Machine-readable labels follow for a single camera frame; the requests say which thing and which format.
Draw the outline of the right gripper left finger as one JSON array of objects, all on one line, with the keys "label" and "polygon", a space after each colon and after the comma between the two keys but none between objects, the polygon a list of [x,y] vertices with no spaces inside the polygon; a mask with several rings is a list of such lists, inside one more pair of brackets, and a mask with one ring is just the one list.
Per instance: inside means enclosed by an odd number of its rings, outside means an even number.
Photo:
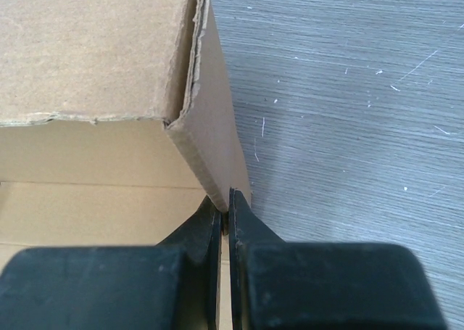
[{"label": "right gripper left finger", "polygon": [[1,327],[216,329],[221,226],[204,199],[156,245],[24,249],[1,273]]}]

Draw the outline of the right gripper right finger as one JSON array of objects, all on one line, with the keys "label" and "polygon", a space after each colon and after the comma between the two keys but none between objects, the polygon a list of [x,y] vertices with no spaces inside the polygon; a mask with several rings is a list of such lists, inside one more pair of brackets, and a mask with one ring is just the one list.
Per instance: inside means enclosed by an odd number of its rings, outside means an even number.
[{"label": "right gripper right finger", "polygon": [[418,258],[398,244],[285,242],[231,190],[235,329],[445,329]]}]

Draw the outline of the cardboard box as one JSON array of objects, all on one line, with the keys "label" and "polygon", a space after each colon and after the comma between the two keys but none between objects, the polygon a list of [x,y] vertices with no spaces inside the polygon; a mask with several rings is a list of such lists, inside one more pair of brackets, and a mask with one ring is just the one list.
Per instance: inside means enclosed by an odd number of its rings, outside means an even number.
[{"label": "cardboard box", "polygon": [[251,199],[211,0],[1,0],[1,273],[37,247],[159,244]]}]

